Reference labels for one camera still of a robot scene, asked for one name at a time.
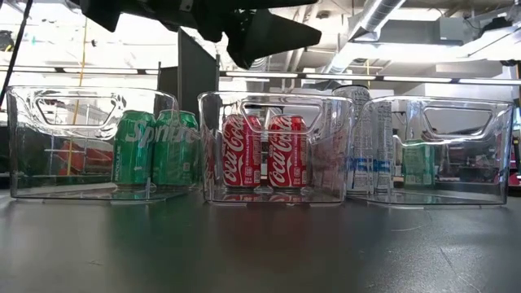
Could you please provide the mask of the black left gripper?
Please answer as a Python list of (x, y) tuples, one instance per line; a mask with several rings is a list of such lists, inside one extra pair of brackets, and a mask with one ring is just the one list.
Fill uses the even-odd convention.
[(316, 4), (318, 0), (79, 0), (81, 12), (106, 30), (116, 30), (120, 15), (157, 20), (170, 31), (193, 28), (207, 41), (218, 42), (225, 33), (227, 52), (240, 68), (257, 59), (317, 45), (322, 32), (306, 24), (274, 15), (269, 10)]

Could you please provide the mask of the red Coca-Cola can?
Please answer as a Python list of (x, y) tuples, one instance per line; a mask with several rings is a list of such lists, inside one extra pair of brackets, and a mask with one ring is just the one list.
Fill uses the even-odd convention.
[(307, 129), (304, 118), (281, 114), (269, 119), (267, 177), (274, 189), (296, 189), (307, 185)]
[(261, 124), (254, 115), (230, 115), (223, 129), (222, 163), (226, 186), (257, 188), (261, 185)]

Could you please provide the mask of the white Celsius can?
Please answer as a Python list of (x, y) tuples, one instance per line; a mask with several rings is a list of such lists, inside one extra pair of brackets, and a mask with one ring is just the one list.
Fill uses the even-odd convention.
[(392, 103), (380, 102), (376, 110), (376, 166), (374, 170), (375, 192), (387, 193), (392, 187), (394, 168), (394, 141), (392, 126)]
[(364, 85), (342, 85), (333, 95), (353, 101), (354, 124), (352, 128), (351, 158), (349, 160), (348, 194), (368, 195), (372, 191), (373, 149), (372, 126), (369, 112), (364, 109), (370, 101), (370, 92)]

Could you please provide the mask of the ceiling light strip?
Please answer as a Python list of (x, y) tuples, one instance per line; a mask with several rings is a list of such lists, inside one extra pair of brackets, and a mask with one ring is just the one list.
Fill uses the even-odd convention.
[[(7, 72), (8, 66), (0, 65), (0, 72)], [(13, 72), (57, 72), (55, 68), (48, 67), (25, 67), (25, 66), (14, 66)]]
[(384, 76), (383, 80), (384, 81), (395, 81), (395, 82), (415, 82), (415, 83), (450, 83), (452, 81), (452, 78)]
[(86, 73), (86, 74), (119, 74), (119, 75), (135, 75), (138, 74), (137, 69), (127, 68), (62, 68), (66, 73)]
[(483, 78), (461, 78), (458, 80), (459, 84), (465, 85), (508, 85), (521, 86), (521, 80), (514, 79), (483, 79)]
[(344, 75), (344, 74), (318, 74), (306, 73), (304, 79), (310, 80), (341, 80), (341, 81), (374, 81), (376, 76), (371, 75)]
[(291, 72), (221, 72), (226, 77), (253, 77), (253, 78), (299, 78), (299, 73)]

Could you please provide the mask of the black partition panel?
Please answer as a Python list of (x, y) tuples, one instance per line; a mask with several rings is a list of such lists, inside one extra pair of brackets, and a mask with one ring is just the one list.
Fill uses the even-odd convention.
[(182, 29), (177, 32), (175, 57), (177, 66), (158, 67), (157, 90), (174, 96), (178, 109), (194, 113), (199, 121), (199, 95), (217, 91), (217, 60)]

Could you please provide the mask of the grey ceiling air unit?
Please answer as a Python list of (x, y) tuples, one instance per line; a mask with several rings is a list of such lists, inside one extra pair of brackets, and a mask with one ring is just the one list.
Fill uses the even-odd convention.
[(389, 20), (381, 29), (379, 42), (420, 45), (463, 45), (461, 18), (441, 17), (435, 21)]

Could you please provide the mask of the clear plastic bin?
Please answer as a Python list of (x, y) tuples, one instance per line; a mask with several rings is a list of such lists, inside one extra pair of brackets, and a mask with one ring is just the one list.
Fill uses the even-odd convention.
[(128, 110), (149, 112), (155, 122), (163, 110), (178, 109), (171, 94), (123, 87), (12, 86), (7, 91), (11, 196), (17, 199), (86, 199), (123, 202), (163, 200), (200, 188), (200, 136), (195, 183), (162, 188), (118, 186), (108, 174), (59, 175), (55, 154), (65, 140), (111, 143)]
[[(375, 192), (376, 110), (392, 103), (393, 187)], [(364, 109), (372, 126), (372, 191), (349, 195), (372, 203), (395, 205), (502, 205), (510, 176), (513, 103), (468, 98), (388, 96), (373, 98)], [(433, 187), (405, 186), (402, 149), (421, 139), (435, 148)]]
[[(350, 98), (312, 94), (207, 92), (199, 96), (203, 143), (204, 198), (210, 203), (340, 204), (347, 192), (354, 122)], [(257, 188), (225, 185), (222, 163), (224, 123), (230, 115), (254, 115), (262, 127), (261, 175)], [(269, 119), (281, 114), (302, 116), (307, 129), (307, 185), (274, 189), (267, 177)]]

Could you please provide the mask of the red storage bin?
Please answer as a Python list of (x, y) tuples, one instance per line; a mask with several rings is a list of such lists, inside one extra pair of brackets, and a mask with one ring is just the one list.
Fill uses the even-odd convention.
[(65, 140), (55, 154), (62, 161), (59, 175), (110, 175), (112, 172), (113, 146), (105, 141)]

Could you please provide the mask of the small black hanging device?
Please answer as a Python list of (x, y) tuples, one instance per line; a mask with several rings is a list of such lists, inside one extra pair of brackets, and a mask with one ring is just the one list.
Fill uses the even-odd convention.
[(12, 31), (0, 30), (0, 51), (1, 52), (13, 51), (15, 42), (11, 35), (12, 35)]

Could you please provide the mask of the ribbed flexible duct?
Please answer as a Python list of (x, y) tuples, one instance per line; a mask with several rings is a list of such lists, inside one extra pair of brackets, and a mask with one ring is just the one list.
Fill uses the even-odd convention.
[(254, 72), (266, 72), (269, 70), (269, 57), (255, 59), (248, 69)]

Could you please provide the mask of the silver ventilation duct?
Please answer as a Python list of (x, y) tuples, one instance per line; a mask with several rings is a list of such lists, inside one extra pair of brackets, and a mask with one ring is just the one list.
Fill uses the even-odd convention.
[(365, 35), (373, 42), (379, 39), (382, 27), (389, 21), (391, 13), (399, 9), (406, 0), (366, 0), (363, 9), (348, 18), (347, 41), (322, 69), (322, 73), (339, 74), (356, 58), (352, 53), (355, 41)]

